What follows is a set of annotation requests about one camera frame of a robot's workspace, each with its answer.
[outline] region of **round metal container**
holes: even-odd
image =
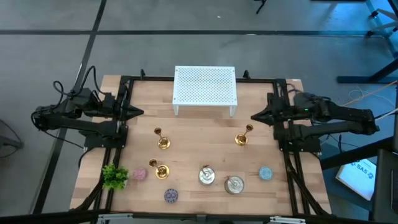
[[[238,176],[229,177],[224,183],[225,191],[229,194],[239,194],[243,191],[244,183]]]
[[[175,189],[167,189],[164,192],[164,200],[167,203],[175,203],[178,199],[178,192]]]
[[[209,167],[205,167],[199,171],[199,183],[209,186],[216,179],[216,174],[214,170]]]
[[[273,172],[270,168],[263,166],[259,170],[259,177],[262,180],[271,180]]]

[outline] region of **gold cup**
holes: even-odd
[[[237,134],[235,136],[235,143],[240,146],[244,146],[245,144],[247,144],[249,140],[246,137],[246,134],[252,130],[253,130],[253,125],[251,124],[246,125],[246,132],[244,134]]]
[[[161,128],[155,128],[155,134],[157,134],[160,139],[157,142],[157,146],[160,149],[168,149],[170,147],[170,140],[167,137],[162,137],[162,129]]]
[[[166,165],[157,165],[157,160],[156,159],[151,159],[149,161],[149,165],[151,167],[156,167],[155,170],[155,175],[159,179],[166,179],[170,175],[170,169]]]

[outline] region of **wooden tabletop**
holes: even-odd
[[[119,75],[107,75],[102,91],[114,95],[118,91]],[[302,90],[300,80],[288,80]],[[130,178],[124,190],[116,191],[112,202],[115,212],[152,213],[207,213],[234,215],[291,215],[289,191],[283,155],[272,137],[273,128],[253,121],[250,116],[263,110],[267,93],[273,92],[267,83],[237,83],[238,107],[233,118],[228,107],[181,106],[175,116],[172,107],[173,82],[135,81],[131,104],[145,113],[127,122],[129,136],[121,153],[120,165],[133,170],[144,167],[148,176],[144,181]],[[247,124],[254,130],[248,133],[249,142],[238,146],[234,137],[243,133]],[[166,150],[157,147],[159,137],[170,138]],[[319,160],[302,152],[301,161],[305,183],[315,199],[330,212],[328,196]],[[82,160],[71,208],[79,206],[98,182],[104,149],[94,149]],[[164,180],[155,176],[150,159],[170,168]],[[210,186],[201,185],[198,173],[203,165],[210,165],[216,172],[216,180]],[[272,180],[261,180],[258,170],[270,167]],[[241,194],[230,195],[224,189],[229,175],[240,176],[244,181]],[[178,201],[169,205],[164,201],[167,189],[178,191]],[[296,186],[299,211],[302,212],[299,189]],[[107,193],[103,194],[101,208]]]

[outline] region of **desk leg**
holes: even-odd
[[[174,115],[177,116],[178,115],[179,105],[173,105],[173,109],[174,109]]]
[[[396,58],[389,65],[382,68],[370,77],[364,76],[340,76],[337,77],[338,83],[375,83],[375,84],[388,84],[398,80],[397,77],[386,77],[398,69],[398,58]]]
[[[236,106],[229,106],[229,116],[233,117],[235,114]]]
[[[385,149],[387,151],[392,150],[393,137],[385,138],[383,140],[359,147],[354,150],[340,153],[335,156],[331,156],[327,159],[321,160],[322,169],[330,169],[337,166],[349,164],[361,159],[367,159],[377,155],[378,149]]]

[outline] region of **artificial plant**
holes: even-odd
[[[104,177],[104,189],[124,189],[124,182],[129,178],[128,170],[120,167],[116,168],[114,164],[104,166],[103,177]]]

